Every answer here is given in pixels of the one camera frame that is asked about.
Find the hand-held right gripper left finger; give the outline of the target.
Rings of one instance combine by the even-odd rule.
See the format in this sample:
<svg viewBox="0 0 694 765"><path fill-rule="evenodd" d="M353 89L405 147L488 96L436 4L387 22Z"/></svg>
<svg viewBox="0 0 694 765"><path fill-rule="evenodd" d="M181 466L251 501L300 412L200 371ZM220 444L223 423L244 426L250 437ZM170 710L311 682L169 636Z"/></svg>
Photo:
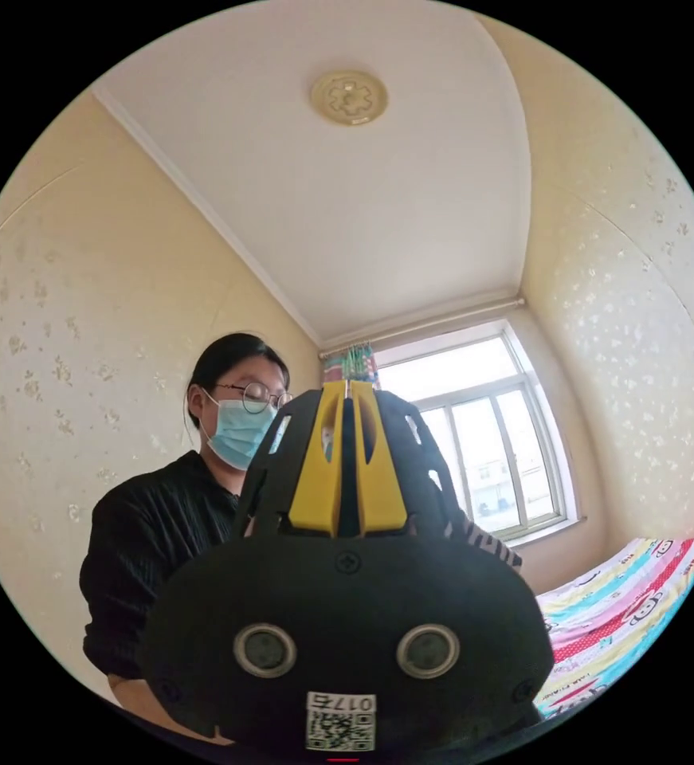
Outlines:
<svg viewBox="0 0 694 765"><path fill-rule="evenodd" d="M345 383L320 391L288 518L297 531L336 533L341 505Z"/></svg>

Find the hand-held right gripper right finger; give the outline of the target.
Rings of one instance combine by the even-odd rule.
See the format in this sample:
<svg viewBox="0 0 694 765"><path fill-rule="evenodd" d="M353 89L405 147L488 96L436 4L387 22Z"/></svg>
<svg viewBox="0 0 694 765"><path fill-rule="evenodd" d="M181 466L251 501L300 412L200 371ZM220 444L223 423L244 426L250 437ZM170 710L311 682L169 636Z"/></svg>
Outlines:
<svg viewBox="0 0 694 765"><path fill-rule="evenodd" d="M381 418L376 391L351 383L355 424L355 479L362 534L402 532L407 512Z"/></svg>

